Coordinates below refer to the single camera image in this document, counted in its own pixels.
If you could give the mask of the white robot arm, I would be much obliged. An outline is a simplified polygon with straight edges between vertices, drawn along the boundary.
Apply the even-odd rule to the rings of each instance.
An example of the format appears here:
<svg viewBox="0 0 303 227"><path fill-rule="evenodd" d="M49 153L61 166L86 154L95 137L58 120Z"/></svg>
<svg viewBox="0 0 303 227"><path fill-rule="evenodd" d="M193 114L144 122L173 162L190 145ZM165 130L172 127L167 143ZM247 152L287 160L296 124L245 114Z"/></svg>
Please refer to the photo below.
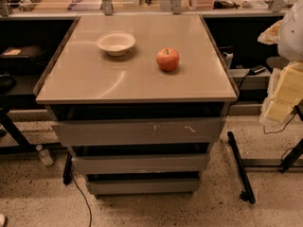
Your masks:
<svg viewBox="0 0 303 227"><path fill-rule="evenodd" d="M303 0L297 0L282 20L258 36L262 44L277 44L278 55L288 63L274 68L259 122L275 127L285 123L303 100Z"/></svg>

